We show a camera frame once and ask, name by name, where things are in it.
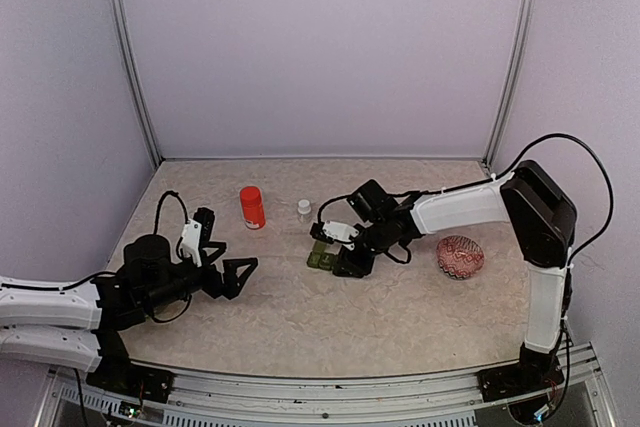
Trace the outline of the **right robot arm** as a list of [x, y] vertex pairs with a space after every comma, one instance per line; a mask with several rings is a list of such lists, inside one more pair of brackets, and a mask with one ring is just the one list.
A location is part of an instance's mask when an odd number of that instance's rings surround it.
[[536, 162], [439, 192], [391, 194], [374, 179], [344, 196], [360, 221], [354, 226], [317, 219], [313, 239], [337, 244], [338, 277], [363, 278], [394, 246], [458, 227], [507, 222], [529, 269], [529, 316], [516, 363], [482, 373], [490, 386], [531, 391], [559, 371], [557, 351], [571, 295], [571, 254], [577, 210]]

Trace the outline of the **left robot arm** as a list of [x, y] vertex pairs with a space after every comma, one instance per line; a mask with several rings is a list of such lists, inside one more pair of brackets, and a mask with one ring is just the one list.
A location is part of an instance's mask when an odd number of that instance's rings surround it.
[[115, 389], [133, 390], [137, 365], [120, 337], [122, 331], [152, 321], [160, 310], [197, 292], [233, 299], [258, 266], [255, 257], [226, 259], [223, 242], [209, 242], [200, 263], [171, 259], [169, 241], [157, 234], [139, 237], [124, 248], [115, 272], [98, 272], [71, 284], [13, 280], [1, 282], [1, 355], [12, 360], [101, 373]]

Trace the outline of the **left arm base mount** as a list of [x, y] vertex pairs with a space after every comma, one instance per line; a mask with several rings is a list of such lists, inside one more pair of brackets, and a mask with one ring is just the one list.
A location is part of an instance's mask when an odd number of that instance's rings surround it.
[[174, 378], [168, 370], [131, 362], [103, 361], [94, 372], [87, 374], [86, 383], [114, 394], [166, 404]]

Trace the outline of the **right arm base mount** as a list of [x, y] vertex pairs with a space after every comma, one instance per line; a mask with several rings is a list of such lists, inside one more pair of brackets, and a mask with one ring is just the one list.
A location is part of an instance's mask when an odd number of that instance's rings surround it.
[[477, 373], [477, 379], [485, 403], [541, 391], [565, 380], [558, 362], [546, 370], [521, 363], [483, 369]]

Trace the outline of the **red pill bottle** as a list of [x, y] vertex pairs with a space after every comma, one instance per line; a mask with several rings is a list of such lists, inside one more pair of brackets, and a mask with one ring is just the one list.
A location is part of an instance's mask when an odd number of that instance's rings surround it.
[[256, 186], [246, 186], [240, 190], [239, 199], [245, 226], [258, 230], [265, 226], [266, 217], [261, 191]]

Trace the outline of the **green weekly pill organizer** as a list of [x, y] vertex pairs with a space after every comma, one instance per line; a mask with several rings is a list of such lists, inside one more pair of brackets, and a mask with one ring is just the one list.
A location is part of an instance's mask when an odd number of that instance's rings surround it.
[[311, 250], [306, 260], [306, 266], [312, 269], [331, 272], [337, 263], [337, 259], [338, 259], [338, 254], [337, 255], [315, 255]]

